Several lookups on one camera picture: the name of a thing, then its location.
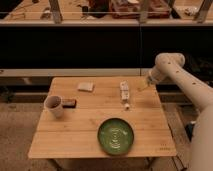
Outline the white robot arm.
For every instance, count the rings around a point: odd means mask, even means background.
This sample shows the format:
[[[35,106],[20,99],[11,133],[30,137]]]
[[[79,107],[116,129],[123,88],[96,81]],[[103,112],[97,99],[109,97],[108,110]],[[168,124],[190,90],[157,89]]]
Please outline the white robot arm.
[[[213,171],[213,88],[185,69],[181,53],[160,53],[145,75],[146,86],[169,77],[200,111],[190,146],[187,171]]]

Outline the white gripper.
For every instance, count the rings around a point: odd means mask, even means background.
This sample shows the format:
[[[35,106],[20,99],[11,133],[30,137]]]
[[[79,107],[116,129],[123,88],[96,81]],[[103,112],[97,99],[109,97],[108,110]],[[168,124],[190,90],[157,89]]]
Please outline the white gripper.
[[[165,75],[157,68],[153,67],[148,71],[147,80],[143,80],[139,87],[138,91],[141,92],[149,87],[149,84],[158,84],[165,79]]]

